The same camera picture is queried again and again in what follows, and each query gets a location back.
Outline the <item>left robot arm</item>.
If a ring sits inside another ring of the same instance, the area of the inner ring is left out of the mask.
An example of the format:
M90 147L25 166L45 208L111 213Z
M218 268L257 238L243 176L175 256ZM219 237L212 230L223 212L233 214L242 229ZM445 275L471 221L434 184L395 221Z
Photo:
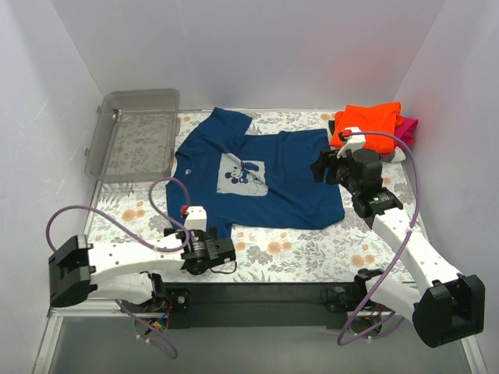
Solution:
M185 248L176 248L186 238L180 230L166 229L163 238L121 244L91 244L86 235L71 237L48 260L50 306L67 308L87 299L118 299L142 305L151 312L176 299L162 277L181 270L198 276L236 261L230 238L215 239L201 230L191 230Z

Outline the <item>blue Mickey print t-shirt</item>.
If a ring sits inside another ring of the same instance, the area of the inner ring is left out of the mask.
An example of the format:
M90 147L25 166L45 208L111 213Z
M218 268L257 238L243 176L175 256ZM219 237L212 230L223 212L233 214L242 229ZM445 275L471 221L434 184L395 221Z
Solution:
M207 211L222 238L232 227L320 230L342 221L336 185L315 182L310 168L328 147L326 129L249 135L250 116L215 108L175 153L166 186L170 217L180 221L184 192Z

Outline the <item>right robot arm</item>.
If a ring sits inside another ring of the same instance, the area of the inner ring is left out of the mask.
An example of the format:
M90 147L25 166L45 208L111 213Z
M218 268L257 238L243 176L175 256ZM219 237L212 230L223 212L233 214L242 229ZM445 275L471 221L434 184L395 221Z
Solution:
M352 282L356 307L386 307L412 323L424 344L436 348L483 332L485 286L445 260L414 228L396 195L383 186L380 155L372 150L322 150L310 166L315 182L341 185L357 215L394 250L416 286L389 278L388 270L361 270Z

